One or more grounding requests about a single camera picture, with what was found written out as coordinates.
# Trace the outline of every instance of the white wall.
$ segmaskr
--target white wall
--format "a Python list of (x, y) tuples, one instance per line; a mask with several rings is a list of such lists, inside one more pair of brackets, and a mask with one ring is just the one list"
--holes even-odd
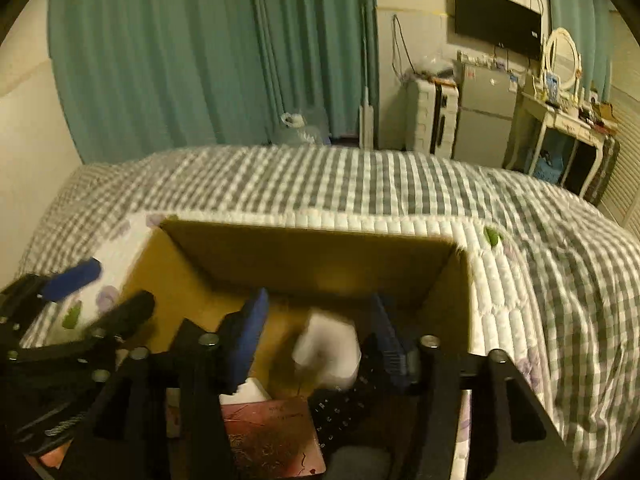
[[(405, 102), (402, 83), (391, 67), (392, 25), (398, 15), (409, 54), (414, 64), (433, 57), (456, 59), (457, 51), (473, 56), (493, 54), (487, 43), (463, 38), (453, 32), (453, 0), (377, 0), (378, 1), (378, 58), (380, 62), (380, 129), (378, 142), (381, 148), (399, 149), (404, 145)], [(529, 0), (514, 0), (529, 7)], [(544, 0), (543, 34), (548, 34), (548, 0)], [(531, 7), (539, 10), (536, 0)], [(409, 66), (402, 49), (402, 67)], [(523, 70), (527, 60), (510, 53), (510, 68)]]
[(0, 44), (0, 288), (80, 165), (47, 51), (48, 0), (30, 0)]

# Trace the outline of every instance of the window blinds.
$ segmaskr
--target window blinds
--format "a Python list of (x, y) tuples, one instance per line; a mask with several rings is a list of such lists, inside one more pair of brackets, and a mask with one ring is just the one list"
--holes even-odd
[(620, 123), (620, 154), (602, 205), (640, 237), (640, 46), (618, 13), (611, 13), (614, 33), (610, 101)]

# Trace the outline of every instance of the oval mirror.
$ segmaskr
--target oval mirror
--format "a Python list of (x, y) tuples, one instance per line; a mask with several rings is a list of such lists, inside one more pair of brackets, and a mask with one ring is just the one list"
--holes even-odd
[(569, 90), (575, 84), (578, 70), (578, 51), (574, 40), (565, 28), (556, 28), (545, 45), (545, 69), (556, 74), (560, 88)]

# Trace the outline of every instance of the cardboard box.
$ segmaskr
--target cardboard box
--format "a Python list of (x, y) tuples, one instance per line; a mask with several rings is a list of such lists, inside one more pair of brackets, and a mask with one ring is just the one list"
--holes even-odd
[(399, 322), (436, 335), (445, 351), (467, 352), (470, 274), (452, 240), (169, 219), (134, 265), (123, 300), (144, 289), (156, 297), (152, 319), (129, 341), (165, 351), (183, 318), (214, 332), (260, 287), (270, 314), (251, 375), (274, 398), (300, 391), (291, 352), (310, 309), (353, 320), (370, 333), (370, 298), (395, 299)]

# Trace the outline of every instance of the vanity table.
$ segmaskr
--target vanity table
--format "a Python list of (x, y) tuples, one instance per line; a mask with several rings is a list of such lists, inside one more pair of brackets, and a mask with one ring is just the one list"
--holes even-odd
[[(533, 175), (533, 172), (536, 169), (536, 163), (538, 161), (538, 157), (540, 156), (540, 149), (542, 149), (542, 143), (545, 140), (546, 130), (548, 128), (558, 130), (559, 132), (568, 135), (574, 138), (574, 147), (571, 150), (571, 155), (569, 157), (569, 161), (566, 165), (564, 173), (562, 174), (562, 179), (560, 180), (560, 185), (564, 186), (564, 181), (566, 180), (566, 176), (571, 170), (571, 166), (574, 163), (575, 152), (578, 149), (578, 142), (584, 142), (596, 148), (596, 158), (593, 161), (593, 165), (587, 178), (585, 179), (582, 187), (580, 188), (579, 197), (582, 198), (584, 193), (587, 191), (589, 184), (593, 180), (593, 177), (596, 175), (600, 164), (602, 163), (602, 153), (604, 150), (604, 134), (593, 130), (588, 124), (582, 122), (580, 119), (575, 119), (564, 113), (562, 110), (556, 110), (552, 106), (547, 105), (535, 97), (523, 94), (522, 100), (522, 110), (527, 114), (532, 115), (540, 122), (540, 130), (538, 132), (538, 138), (536, 141), (536, 147), (533, 152), (533, 157), (531, 159), (531, 163), (527, 170), (528, 175)], [(518, 153), (520, 151), (520, 135), (519, 132), (515, 132), (514, 138), (514, 147), (513, 153), (511, 155), (511, 160), (507, 164), (506, 169), (513, 169), (514, 164), (516, 163), (516, 159)]]

